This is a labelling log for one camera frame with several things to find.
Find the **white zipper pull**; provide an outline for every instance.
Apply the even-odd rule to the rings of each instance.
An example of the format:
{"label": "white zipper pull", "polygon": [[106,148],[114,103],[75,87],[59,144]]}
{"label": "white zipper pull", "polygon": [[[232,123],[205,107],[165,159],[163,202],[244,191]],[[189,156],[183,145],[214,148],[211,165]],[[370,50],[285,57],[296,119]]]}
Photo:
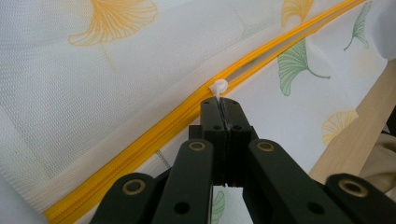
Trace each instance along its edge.
{"label": "white zipper pull", "polygon": [[225,79],[216,80],[213,85],[211,85],[210,90],[212,91],[213,95],[216,96],[216,99],[220,99],[220,94],[227,91],[228,82]]}

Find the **screw hole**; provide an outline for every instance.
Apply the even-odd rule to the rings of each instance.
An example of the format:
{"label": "screw hole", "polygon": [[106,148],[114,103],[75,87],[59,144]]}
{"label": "screw hole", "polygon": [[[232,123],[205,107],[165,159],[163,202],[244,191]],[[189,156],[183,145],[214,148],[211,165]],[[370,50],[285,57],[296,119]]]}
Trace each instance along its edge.
{"label": "screw hole", "polygon": [[323,215],[324,214],[324,208],[318,204],[318,203],[308,203],[306,205],[308,207],[308,209],[318,215]]}
{"label": "screw hole", "polygon": [[146,187],[146,183],[141,179],[127,181],[122,186],[122,192],[126,195],[136,195],[141,193]]}
{"label": "screw hole", "polygon": [[190,206],[188,203],[177,203],[175,205],[175,212],[184,215],[187,214],[190,211]]}
{"label": "screw hole", "polygon": [[191,142],[189,143],[189,149],[194,151],[201,151],[206,148],[206,145],[202,142]]}
{"label": "screw hole", "polygon": [[348,194],[356,197],[366,197],[369,191],[363,185],[350,179],[341,179],[338,186]]}
{"label": "screw hole", "polygon": [[270,152],[270,151],[274,151],[274,146],[272,144],[269,144],[267,142],[260,142],[256,145],[256,147],[261,150],[261,151],[266,151],[266,152]]}

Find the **green ginkgo leaf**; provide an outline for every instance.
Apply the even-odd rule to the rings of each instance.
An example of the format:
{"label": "green ginkgo leaf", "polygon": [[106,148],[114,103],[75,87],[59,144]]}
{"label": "green ginkgo leaf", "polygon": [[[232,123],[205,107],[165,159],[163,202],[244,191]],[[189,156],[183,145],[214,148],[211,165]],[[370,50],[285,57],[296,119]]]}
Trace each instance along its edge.
{"label": "green ginkgo leaf", "polygon": [[212,205],[212,224],[218,224],[224,212],[225,198],[224,192],[219,191]]}
{"label": "green ginkgo leaf", "polygon": [[361,13],[359,14],[358,18],[355,21],[355,24],[353,25],[352,38],[350,39],[349,44],[346,46],[346,48],[344,48],[344,50],[347,50],[350,44],[352,44],[353,37],[358,38],[361,43],[363,43],[365,48],[369,48],[369,42],[367,42],[366,37],[364,36],[364,24],[366,23],[366,16],[367,13],[369,13],[371,4],[371,1],[366,2],[361,9]]}
{"label": "green ginkgo leaf", "polygon": [[305,39],[300,40],[291,48],[281,53],[277,57],[277,63],[279,65],[280,89],[286,96],[290,95],[291,82],[304,70],[309,71],[315,77],[330,78],[315,74],[309,68]]}

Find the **yellow ginkgo leaf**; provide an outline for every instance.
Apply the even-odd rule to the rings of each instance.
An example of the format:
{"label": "yellow ginkgo leaf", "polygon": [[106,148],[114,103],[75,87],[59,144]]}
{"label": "yellow ginkgo leaf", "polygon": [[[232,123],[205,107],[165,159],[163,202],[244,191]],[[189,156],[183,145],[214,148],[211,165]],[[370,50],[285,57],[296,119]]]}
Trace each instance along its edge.
{"label": "yellow ginkgo leaf", "polygon": [[88,29],[70,35],[69,43],[89,46],[136,33],[154,21],[157,7],[151,0],[91,0],[93,14]]}
{"label": "yellow ginkgo leaf", "polygon": [[282,6],[282,27],[286,25],[291,16],[299,16],[301,22],[308,15],[314,0],[284,0]]}
{"label": "yellow ginkgo leaf", "polygon": [[359,115],[356,110],[337,112],[332,114],[322,125],[322,138],[324,145],[328,146],[337,134],[343,131]]}

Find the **zipper tape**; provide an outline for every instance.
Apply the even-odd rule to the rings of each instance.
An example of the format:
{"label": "zipper tape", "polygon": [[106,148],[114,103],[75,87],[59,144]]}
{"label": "zipper tape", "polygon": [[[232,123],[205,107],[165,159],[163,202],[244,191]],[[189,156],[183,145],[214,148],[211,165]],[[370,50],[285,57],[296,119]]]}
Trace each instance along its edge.
{"label": "zipper tape", "polygon": [[364,0],[347,0],[326,10],[310,21],[301,24],[280,37],[264,44],[260,48],[255,49],[221,73],[209,79],[181,105],[136,139],[117,157],[103,166],[78,188],[74,189],[59,202],[44,211],[43,214],[47,218],[47,221],[49,223],[74,223],[99,204],[103,196],[117,179],[136,170],[150,156],[168,143],[169,140],[199,117],[199,105],[201,101],[212,96],[209,87],[215,80],[227,78],[234,71],[261,56],[268,50],[276,49],[276,47],[279,47],[279,45],[285,41],[290,41],[285,46],[276,49],[273,54],[253,66],[246,73],[231,81],[228,90],[223,93],[223,95],[227,94],[293,44],[313,34],[328,22],[362,2],[364,2]]}

